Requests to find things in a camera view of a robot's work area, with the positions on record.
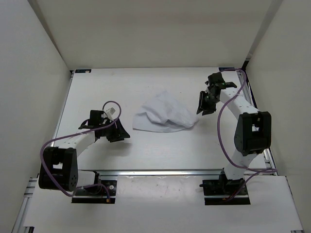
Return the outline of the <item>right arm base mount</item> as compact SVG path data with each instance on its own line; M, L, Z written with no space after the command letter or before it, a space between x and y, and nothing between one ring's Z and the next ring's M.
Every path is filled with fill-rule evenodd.
M250 205L245 179L230 180L221 171L218 179L202 180L205 205Z

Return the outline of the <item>white fabric skirt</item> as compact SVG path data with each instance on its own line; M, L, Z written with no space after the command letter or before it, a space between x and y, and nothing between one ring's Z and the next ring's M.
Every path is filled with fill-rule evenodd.
M190 129L198 117L167 91L141 105L133 117L133 129L155 133L174 133Z

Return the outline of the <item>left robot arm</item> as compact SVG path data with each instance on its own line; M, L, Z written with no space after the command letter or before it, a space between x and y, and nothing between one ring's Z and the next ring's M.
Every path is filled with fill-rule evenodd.
M105 137L108 142L118 142L130 138L119 119L114 119L114 108L91 110L89 119L85 120L76 136L71 136L58 147L46 147L40 156L44 164L39 174L41 189L64 189L75 192L79 187L85 188L91 194L101 191L102 182L99 174L94 171L78 169L77 158L98 139Z

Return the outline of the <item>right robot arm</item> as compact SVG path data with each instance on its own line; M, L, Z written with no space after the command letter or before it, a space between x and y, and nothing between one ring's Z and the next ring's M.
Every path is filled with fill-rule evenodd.
M218 188L224 194L231 193L243 181L246 170L258 154L271 145L272 117L252 106L233 82L226 82L220 72L208 76L207 88L200 92L198 114L216 112L217 103L223 103L219 113L227 108L237 120L234 133L233 155L224 153L229 164L219 176Z

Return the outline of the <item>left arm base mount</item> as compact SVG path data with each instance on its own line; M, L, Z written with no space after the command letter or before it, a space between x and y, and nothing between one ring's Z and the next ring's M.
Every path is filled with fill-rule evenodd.
M106 196L106 190L101 187L90 187L77 191L76 195L72 197L71 203L77 204L115 204L117 192L117 179L101 176L98 172L95 173L95 181L100 181L104 185L110 198Z

